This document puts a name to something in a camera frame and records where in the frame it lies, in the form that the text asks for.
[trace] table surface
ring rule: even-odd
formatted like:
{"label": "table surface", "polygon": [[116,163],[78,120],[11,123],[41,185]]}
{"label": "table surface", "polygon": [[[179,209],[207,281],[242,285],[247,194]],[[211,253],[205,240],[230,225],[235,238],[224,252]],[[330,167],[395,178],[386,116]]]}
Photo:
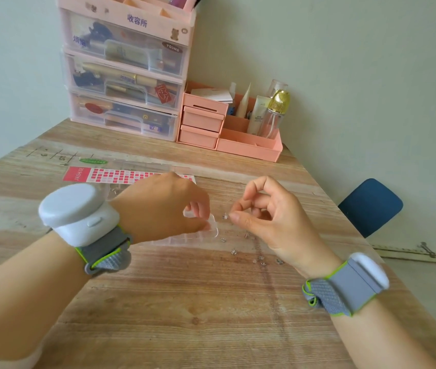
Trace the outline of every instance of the table surface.
{"label": "table surface", "polygon": [[[66,184],[78,156],[191,167],[220,233],[202,244],[132,246],[127,270],[91,280],[67,307],[37,368],[354,367],[329,316],[307,305],[304,279],[222,219],[249,180],[271,175],[336,253],[382,263],[287,149],[270,163],[65,120],[0,159],[0,263],[45,233],[37,206]],[[391,288],[379,298],[436,358],[436,321],[383,266]]]}

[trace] green label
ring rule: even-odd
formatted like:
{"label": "green label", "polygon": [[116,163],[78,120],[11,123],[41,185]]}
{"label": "green label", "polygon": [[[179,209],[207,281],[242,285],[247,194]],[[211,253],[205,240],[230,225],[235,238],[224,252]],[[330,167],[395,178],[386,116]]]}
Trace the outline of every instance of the green label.
{"label": "green label", "polygon": [[93,159],[93,158],[80,158],[80,162],[88,164],[107,164],[108,162],[103,159]]}

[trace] chair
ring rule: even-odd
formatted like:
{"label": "chair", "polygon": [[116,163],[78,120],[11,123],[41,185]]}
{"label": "chair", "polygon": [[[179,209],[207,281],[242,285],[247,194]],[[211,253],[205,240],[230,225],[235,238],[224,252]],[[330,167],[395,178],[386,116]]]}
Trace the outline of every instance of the chair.
{"label": "chair", "polygon": [[366,238],[397,215],[403,205],[381,182],[368,179],[341,202],[339,209]]}

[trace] gold cap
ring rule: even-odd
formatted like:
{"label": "gold cap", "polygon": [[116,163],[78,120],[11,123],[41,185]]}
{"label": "gold cap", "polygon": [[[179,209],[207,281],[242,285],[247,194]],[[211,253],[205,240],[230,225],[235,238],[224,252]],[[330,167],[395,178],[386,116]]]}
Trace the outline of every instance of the gold cap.
{"label": "gold cap", "polygon": [[271,99],[268,109],[277,114],[284,115],[290,105],[290,93],[285,90],[278,90]]}

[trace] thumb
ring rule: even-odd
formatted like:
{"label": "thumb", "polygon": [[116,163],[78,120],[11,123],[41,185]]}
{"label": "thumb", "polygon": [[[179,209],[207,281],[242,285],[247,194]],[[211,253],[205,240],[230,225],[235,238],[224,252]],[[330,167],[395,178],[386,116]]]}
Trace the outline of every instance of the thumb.
{"label": "thumb", "polygon": [[202,217],[186,217],[184,219],[184,229],[186,233],[195,233],[210,228],[208,221]]}
{"label": "thumb", "polygon": [[268,223],[267,221],[260,220],[244,211],[230,212],[230,219],[232,223],[238,225],[240,228],[248,230],[264,239],[264,224]]}

